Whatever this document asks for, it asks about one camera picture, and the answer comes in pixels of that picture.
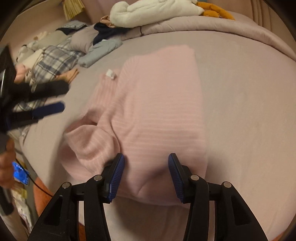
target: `pink sweater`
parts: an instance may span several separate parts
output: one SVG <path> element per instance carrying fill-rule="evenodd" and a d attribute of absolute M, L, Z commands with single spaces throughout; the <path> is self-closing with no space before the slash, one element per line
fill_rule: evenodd
<path fill-rule="evenodd" d="M 117 78 L 101 76 L 83 118 L 65 131 L 62 164 L 77 180 L 100 174 L 122 152 L 126 166 L 118 195 L 174 205 L 168 169 L 175 152 L 193 174 L 205 176 L 202 92 L 195 54 L 170 46 L 127 60 Z"/>

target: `blue screen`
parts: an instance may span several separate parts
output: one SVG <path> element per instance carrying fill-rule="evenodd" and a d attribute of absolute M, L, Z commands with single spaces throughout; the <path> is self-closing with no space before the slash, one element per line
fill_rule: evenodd
<path fill-rule="evenodd" d="M 29 183 L 29 177 L 27 174 L 29 174 L 29 172 L 26 170 L 26 173 L 24 171 L 24 169 L 16 162 L 13 162 L 13 167 L 15 169 L 13 176 L 16 180 L 20 181 L 21 183 L 28 185 Z"/>

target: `bed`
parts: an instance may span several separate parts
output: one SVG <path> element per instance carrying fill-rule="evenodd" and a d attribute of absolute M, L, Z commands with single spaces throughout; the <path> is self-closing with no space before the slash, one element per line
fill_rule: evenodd
<path fill-rule="evenodd" d="M 251 19 L 233 15 L 241 27 L 238 31 L 255 28 L 259 37 L 202 26 L 165 32 L 148 28 L 146 36 L 125 40 L 90 68 L 80 68 L 69 93 L 58 98 L 65 102 L 65 111 L 32 125 L 21 140 L 24 155 L 43 183 L 51 191 L 65 181 L 78 183 L 60 164 L 57 150 L 63 131 L 80 115 L 99 74 L 120 68 L 131 56 L 186 44 L 195 50 L 202 86 L 205 179 L 233 183 L 269 240 L 282 233 L 296 213 L 296 55 Z M 214 233 L 211 211 L 210 240 Z M 112 240 L 182 240 L 188 215 L 181 206 L 148 205 L 122 197 L 106 205 L 105 212 Z"/>

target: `light blue garment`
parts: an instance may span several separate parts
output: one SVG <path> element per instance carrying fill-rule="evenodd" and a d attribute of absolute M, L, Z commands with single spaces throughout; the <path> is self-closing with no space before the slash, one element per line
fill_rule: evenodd
<path fill-rule="evenodd" d="M 109 39 L 106 41 L 101 41 L 100 43 L 91 46 L 89 48 L 88 54 L 79 58 L 78 64 L 82 67 L 88 68 L 92 64 L 97 62 L 100 58 L 109 54 L 121 45 L 122 41 L 120 39 Z"/>

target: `dark blue cloth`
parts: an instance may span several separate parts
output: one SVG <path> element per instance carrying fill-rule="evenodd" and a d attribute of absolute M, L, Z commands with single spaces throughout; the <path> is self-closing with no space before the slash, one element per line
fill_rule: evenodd
<path fill-rule="evenodd" d="M 106 24 L 96 23 L 94 29 L 99 31 L 98 35 L 93 40 L 93 45 L 101 42 L 103 39 L 109 39 L 115 35 L 125 34 L 130 28 L 109 28 Z"/>

